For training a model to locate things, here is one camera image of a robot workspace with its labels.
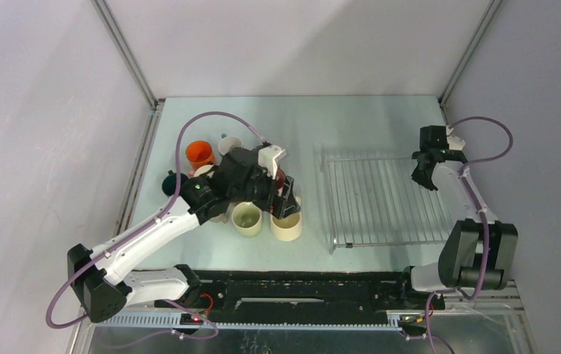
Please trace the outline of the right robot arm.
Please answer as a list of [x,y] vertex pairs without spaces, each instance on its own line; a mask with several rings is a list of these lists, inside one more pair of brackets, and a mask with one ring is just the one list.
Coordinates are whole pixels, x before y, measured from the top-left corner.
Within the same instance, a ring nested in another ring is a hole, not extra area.
[[440,193],[453,228],[438,260],[412,267],[410,280],[397,286],[397,301],[405,308],[417,307],[426,292],[471,288],[477,294],[501,290],[511,279],[518,231],[499,221],[481,197],[463,147],[463,141],[443,125],[419,130],[411,180]]

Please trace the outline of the pale green cup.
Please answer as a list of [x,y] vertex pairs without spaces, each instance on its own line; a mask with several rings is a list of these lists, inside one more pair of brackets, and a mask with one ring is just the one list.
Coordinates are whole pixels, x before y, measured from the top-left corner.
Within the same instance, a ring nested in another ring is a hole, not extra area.
[[243,237],[255,237],[262,230],[262,211],[251,202],[235,205],[231,211],[231,222]]

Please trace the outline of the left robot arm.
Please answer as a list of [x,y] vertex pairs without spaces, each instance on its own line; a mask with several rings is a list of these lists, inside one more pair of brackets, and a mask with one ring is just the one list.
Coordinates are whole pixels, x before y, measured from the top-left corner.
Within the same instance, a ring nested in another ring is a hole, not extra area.
[[210,170],[178,182],[178,191],[156,215],[92,249],[82,244],[69,249],[69,286],[88,319],[104,322],[140,302],[197,304],[201,288],[189,266],[137,271],[137,265],[171,240],[226,213],[231,204],[250,203],[278,219],[300,212],[294,180],[278,166],[286,154],[270,144],[253,150],[236,147]]

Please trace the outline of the cream cup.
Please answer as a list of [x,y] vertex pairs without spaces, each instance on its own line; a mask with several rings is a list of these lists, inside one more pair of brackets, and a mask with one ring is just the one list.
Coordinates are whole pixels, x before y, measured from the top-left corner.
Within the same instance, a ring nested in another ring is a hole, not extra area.
[[302,235],[304,229],[304,218],[302,212],[278,219],[270,215],[270,230],[274,238],[284,242],[296,240]]

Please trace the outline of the pink patterned mug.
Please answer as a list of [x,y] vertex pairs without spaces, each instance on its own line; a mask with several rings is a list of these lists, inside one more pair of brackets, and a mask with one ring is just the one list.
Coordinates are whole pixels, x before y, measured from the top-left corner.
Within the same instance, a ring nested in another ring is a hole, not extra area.
[[276,188],[282,190],[285,184],[286,175],[282,169],[278,169],[275,176]]

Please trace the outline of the beige mug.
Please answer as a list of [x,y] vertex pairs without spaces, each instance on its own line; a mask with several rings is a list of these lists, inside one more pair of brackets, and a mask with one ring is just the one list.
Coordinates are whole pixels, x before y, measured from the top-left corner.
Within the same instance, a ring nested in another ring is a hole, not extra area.
[[220,214],[216,217],[211,218],[210,221],[214,223],[228,223],[229,217],[227,216],[227,214]]

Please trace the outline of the dark green mug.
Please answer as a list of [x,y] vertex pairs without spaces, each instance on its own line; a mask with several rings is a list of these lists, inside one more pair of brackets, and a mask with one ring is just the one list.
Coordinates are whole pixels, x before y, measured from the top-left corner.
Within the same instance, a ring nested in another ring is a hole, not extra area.
[[163,179],[161,183],[161,191],[167,197],[170,197],[175,194],[177,186],[178,186],[177,175],[173,170],[169,170],[167,172],[167,176]]

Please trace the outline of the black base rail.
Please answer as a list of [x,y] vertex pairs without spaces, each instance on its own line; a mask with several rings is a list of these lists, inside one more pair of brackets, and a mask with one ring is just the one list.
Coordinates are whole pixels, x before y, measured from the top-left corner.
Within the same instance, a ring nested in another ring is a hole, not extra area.
[[415,291],[398,271],[196,270],[177,304],[204,310],[214,322],[380,324],[395,312],[445,309],[443,299]]

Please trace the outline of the orange mug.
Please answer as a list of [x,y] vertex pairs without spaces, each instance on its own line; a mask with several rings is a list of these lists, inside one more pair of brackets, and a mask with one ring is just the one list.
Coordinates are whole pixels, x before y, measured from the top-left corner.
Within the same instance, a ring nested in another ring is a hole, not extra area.
[[186,158],[194,170],[208,165],[215,164],[216,158],[212,146],[206,141],[194,141],[185,150]]

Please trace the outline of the pink cup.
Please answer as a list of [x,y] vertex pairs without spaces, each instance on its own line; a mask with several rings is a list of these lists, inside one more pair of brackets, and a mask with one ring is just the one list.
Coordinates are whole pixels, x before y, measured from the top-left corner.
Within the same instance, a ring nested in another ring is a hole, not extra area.
[[213,164],[206,164],[204,166],[199,167],[193,174],[194,177],[198,176],[208,176],[212,177],[214,174],[215,165]]

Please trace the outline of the light blue mug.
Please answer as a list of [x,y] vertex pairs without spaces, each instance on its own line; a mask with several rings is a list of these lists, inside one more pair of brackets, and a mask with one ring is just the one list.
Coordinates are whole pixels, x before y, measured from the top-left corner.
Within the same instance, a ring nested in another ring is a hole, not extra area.
[[220,141],[218,142],[217,150],[220,155],[224,156],[233,149],[242,147],[243,141],[241,138],[237,136],[228,136],[227,134],[223,133],[221,135]]

